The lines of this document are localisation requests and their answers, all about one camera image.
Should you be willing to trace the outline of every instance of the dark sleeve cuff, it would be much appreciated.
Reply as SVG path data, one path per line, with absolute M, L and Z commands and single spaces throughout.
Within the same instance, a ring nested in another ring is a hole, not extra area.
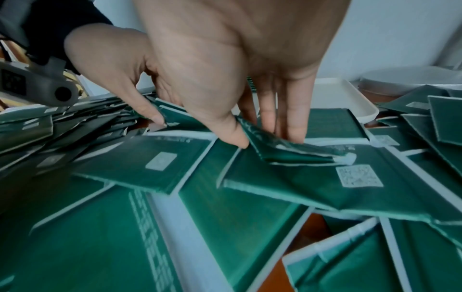
M 37 0 L 31 6 L 23 30 L 29 40 L 27 52 L 46 64 L 51 56 L 66 61 L 66 69 L 78 74 L 64 51 L 64 40 L 75 28 L 112 23 L 89 0 Z

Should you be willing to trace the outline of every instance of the hand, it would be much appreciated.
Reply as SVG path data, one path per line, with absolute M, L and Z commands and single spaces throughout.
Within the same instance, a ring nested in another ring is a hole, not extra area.
M 151 44 L 142 32 L 106 24 L 85 25 L 67 36 L 64 49 L 82 75 L 157 124 L 164 123 L 163 116 L 136 90 L 141 73 L 152 76 L 160 98 L 178 103 L 169 96 L 168 84 L 158 76 Z
M 231 114 L 303 142 L 317 68 L 349 0 L 135 0 L 171 95 L 225 142 L 247 147 Z M 275 94 L 278 95 L 276 113 Z

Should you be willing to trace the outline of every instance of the white tray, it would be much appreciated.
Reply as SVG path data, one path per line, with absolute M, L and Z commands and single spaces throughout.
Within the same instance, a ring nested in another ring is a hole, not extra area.
M 373 121 L 379 109 L 351 83 L 341 78 L 317 78 L 311 108 L 348 108 L 362 124 Z

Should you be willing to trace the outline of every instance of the brown table surface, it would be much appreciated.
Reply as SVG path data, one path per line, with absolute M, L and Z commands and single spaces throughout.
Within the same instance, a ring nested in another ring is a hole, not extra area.
M 374 94 L 366 91 L 361 93 L 372 102 L 390 102 L 396 97 Z M 377 118 L 387 116 L 386 113 L 379 113 Z M 374 120 L 366 124 L 366 127 L 376 127 L 377 122 Z M 286 253 L 292 250 L 302 248 L 311 243 L 321 241 L 330 237 L 332 234 L 324 221 L 324 218 L 319 214 L 312 214 L 305 222 L 297 236 L 292 241 Z M 270 275 L 267 277 L 263 285 L 258 290 L 259 292 L 293 292 L 292 286 L 289 283 L 287 274 L 285 273 L 282 261 L 279 260 Z

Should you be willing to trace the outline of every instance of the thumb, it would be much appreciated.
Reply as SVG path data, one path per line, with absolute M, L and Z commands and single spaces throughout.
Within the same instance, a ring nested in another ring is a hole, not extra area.
M 128 77 L 118 84 L 117 88 L 111 90 L 113 94 L 125 101 L 140 115 L 152 120 L 156 124 L 164 124 L 165 121 L 162 114 L 138 92 Z
M 249 139 L 245 135 L 244 130 L 242 130 L 241 124 L 231 112 L 220 117 L 211 118 L 195 116 L 193 112 L 189 113 L 214 132 L 223 142 L 236 145 L 243 149 L 249 146 Z

